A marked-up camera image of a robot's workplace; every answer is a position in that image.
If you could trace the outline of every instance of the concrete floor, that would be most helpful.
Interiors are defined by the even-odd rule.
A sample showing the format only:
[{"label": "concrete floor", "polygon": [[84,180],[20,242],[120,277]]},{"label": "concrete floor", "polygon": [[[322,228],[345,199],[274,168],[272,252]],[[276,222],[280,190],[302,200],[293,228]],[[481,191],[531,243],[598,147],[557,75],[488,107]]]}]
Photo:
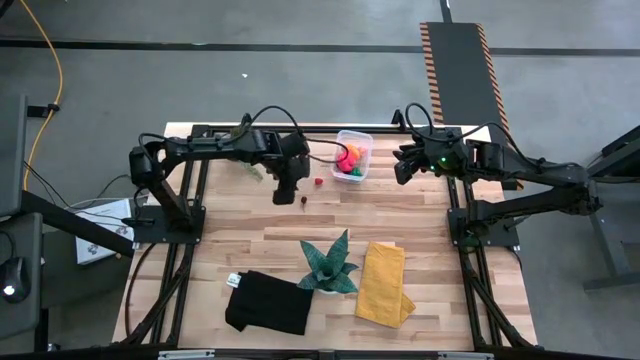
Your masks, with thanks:
[{"label": "concrete floor", "polygon": [[[437,0],[30,1],[55,39],[419,45],[418,22],[441,21]],[[480,22],[490,46],[638,48],[640,2],[451,0],[454,21]],[[39,35],[19,3],[0,36]],[[59,51],[63,111],[42,139],[35,168],[68,201],[93,197],[126,173],[142,131],[168,121],[239,120],[275,103],[300,121],[386,123],[410,101],[428,104],[420,54]],[[57,75],[48,50],[0,49],[0,94],[51,101]],[[637,126],[640,58],[496,57],[512,134],[531,156],[586,163]],[[265,114],[265,120],[278,115]],[[30,120],[31,138],[40,122]],[[32,191],[44,194],[32,182]],[[527,186],[524,192],[540,191]],[[121,183],[110,196],[131,196]],[[586,218],[538,215],[519,227],[524,277],[541,345],[637,357],[640,286],[586,294],[606,275]],[[123,289],[55,309],[52,340],[67,348],[108,344]],[[28,351],[29,338],[0,343]]]}]

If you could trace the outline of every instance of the black cloth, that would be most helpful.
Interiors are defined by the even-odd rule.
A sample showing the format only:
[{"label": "black cloth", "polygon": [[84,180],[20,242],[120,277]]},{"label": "black cloth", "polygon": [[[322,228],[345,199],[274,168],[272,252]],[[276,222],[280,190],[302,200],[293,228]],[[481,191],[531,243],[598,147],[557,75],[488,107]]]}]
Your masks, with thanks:
[{"label": "black cloth", "polygon": [[304,335],[313,290],[257,271],[240,273],[225,312],[227,324],[238,331],[247,325]]}]

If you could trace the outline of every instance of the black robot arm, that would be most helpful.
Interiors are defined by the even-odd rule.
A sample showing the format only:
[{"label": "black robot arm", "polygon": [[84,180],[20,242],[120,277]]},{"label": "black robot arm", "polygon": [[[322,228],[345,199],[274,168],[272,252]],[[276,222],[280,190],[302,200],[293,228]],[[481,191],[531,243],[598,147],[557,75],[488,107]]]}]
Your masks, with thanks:
[{"label": "black robot arm", "polygon": [[220,133],[209,138],[164,138],[153,134],[142,134],[141,138],[145,136],[160,141],[147,142],[129,153],[131,179],[139,188],[149,189],[172,227],[188,228],[191,220],[187,200],[176,195],[166,182],[182,162],[228,159],[262,164],[278,180],[273,193],[276,205],[292,204],[298,180],[309,176],[309,146],[299,132],[281,137],[275,131],[249,128],[235,137]]},{"label": "black robot arm", "polygon": [[396,180],[407,183],[418,170],[431,171],[473,183],[480,179],[504,181],[521,179],[552,186],[551,190],[518,199],[490,203],[484,200],[468,204],[466,226],[481,232],[504,218],[548,211],[588,215],[601,207],[594,182],[586,170],[573,163],[556,164],[545,159],[524,156],[519,150],[500,144],[462,139],[459,128],[424,127],[416,130],[413,144],[394,151]]}]

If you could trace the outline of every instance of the clear plastic container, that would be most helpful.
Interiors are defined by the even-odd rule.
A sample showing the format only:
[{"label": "clear plastic container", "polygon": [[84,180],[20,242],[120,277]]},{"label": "clear plastic container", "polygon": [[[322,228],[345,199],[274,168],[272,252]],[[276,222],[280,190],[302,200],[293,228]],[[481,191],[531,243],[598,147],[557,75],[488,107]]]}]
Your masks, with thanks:
[{"label": "clear plastic container", "polygon": [[[338,168],[338,165],[336,164],[333,164],[331,166],[331,174],[333,174],[333,177],[335,177],[336,179],[351,184],[361,183],[369,173],[369,163],[371,162],[371,152],[373,151],[373,137],[371,137],[371,135],[369,134],[357,131],[341,130],[338,133],[338,138],[336,141],[341,144],[351,144],[356,147],[363,147],[367,149],[367,153],[365,154],[364,159],[361,158],[358,160],[358,167],[360,168],[362,176],[345,174]],[[338,156],[343,153],[343,151],[344,150],[341,147],[337,146],[336,152],[334,154],[334,159],[337,159]]]}]

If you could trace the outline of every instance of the yellow cloth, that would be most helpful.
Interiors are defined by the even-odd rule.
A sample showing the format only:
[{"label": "yellow cloth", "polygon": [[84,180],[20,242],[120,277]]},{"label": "yellow cloth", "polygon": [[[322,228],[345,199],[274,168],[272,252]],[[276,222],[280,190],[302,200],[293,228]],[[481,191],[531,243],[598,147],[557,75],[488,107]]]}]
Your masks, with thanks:
[{"label": "yellow cloth", "polygon": [[404,249],[369,243],[360,281],[356,316],[399,328],[416,309],[402,292]]}]

